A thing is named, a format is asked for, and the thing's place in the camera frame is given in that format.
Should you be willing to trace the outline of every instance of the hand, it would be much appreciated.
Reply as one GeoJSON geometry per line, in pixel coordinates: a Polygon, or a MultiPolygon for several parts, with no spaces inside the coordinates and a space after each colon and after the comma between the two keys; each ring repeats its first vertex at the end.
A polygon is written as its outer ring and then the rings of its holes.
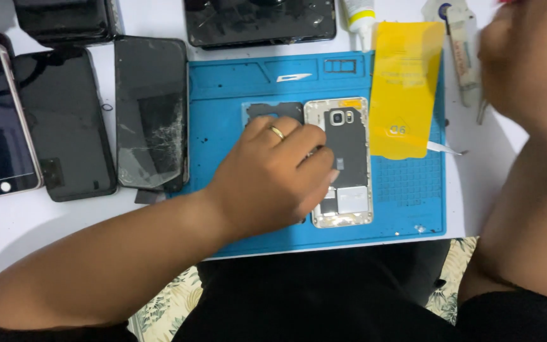
{"type": "Polygon", "coordinates": [[[334,156],[325,142],[322,129],[289,117],[263,116],[247,125],[203,190],[229,240],[298,223],[323,200],[339,173],[331,169],[334,156]]]}
{"type": "Polygon", "coordinates": [[[481,35],[485,98],[547,138],[547,0],[506,4],[481,35]]]}

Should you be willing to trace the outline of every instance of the sleeve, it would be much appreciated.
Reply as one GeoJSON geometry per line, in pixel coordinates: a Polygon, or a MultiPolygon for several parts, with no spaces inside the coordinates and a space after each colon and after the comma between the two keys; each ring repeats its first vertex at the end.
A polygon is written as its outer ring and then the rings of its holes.
{"type": "Polygon", "coordinates": [[[81,327],[60,330],[0,329],[0,342],[137,342],[128,330],[128,322],[110,327],[81,327]]]}
{"type": "Polygon", "coordinates": [[[547,341],[547,297],[523,289],[481,294],[460,307],[456,327],[471,341],[547,341]]]}

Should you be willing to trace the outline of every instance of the wedding ring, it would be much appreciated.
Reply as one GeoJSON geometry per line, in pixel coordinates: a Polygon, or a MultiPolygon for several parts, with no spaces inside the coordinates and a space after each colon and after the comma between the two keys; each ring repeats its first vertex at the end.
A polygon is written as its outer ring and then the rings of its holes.
{"type": "Polygon", "coordinates": [[[269,130],[274,132],[277,136],[279,136],[280,139],[282,139],[282,140],[286,139],[284,134],[282,134],[282,132],[278,128],[275,128],[273,125],[269,126],[269,130]]]}

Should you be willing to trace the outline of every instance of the blue silicone repair mat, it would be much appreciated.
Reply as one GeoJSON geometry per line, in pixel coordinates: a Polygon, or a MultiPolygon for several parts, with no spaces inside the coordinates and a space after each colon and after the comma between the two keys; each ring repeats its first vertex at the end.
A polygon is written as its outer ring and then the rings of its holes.
{"type": "MultiPolygon", "coordinates": [[[[369,98],[372,60],[372,52],[339,52],[191,62],[190,181],[183,192],[200,190],[210,182],[217,166],[244,129],[242,104],[305,104],[325,98],[369,98]],[[278,82],[279,76],[293,74],[304,75],[299,80],[278,82]]],[[[442,67],[433,117],[430,140],[444,144],[442,67]]],[[[371,158],[373,223],[318,229],[308,219],[300,225],[228,245],[215,257],[444,235],[444,156],[428,152],[423,159],[392,161],[383,157],[371,158]]]]}

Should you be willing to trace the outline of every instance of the white desk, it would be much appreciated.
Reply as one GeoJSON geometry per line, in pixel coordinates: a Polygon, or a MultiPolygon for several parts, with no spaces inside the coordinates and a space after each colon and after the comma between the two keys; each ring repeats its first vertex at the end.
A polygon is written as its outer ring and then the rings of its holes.
{"type": "MultiPolygon", "coordinates": [[[[378,21],[422,21],[425,0],[376,0],[378,21]]],[[[125,34],[186,41],[181,0],[119,0],[125,34]]],[[[492,2],[468,0],[483,27],[494,13],[492,2]]],[[[191,60],[221,60],[273,55],[300,55],[355,50],[355,37],[337,21],[332,41],[289,46],[252,47],[225,51],[203,51],[189,47],[191,60]]],[[[0,0],[0,32],[6,33],[17,55],[46,50],[18,28],[12,0],[0,0]]],[[[104,104],[115,107],[113,45],[91,47],[95,73],[104,104]]],[[[461,105],[452,56],[445,50],[447,143],[462,157],[447,155],[447,233],[452,238],[478,234],[511,163],[527,140],[527,134],[512,121],[489,115],[476,125],[476,108],[461,105]]],[[[115,111],[104,111],[110,146],[115,150],[115,111]]],[[[45,188],[0,198],[0,271],[28,253],[61,237],[110,217],[132,211],[136,190],[121,188],[111,196],[65,203],[53,202],[45,188]]]]}

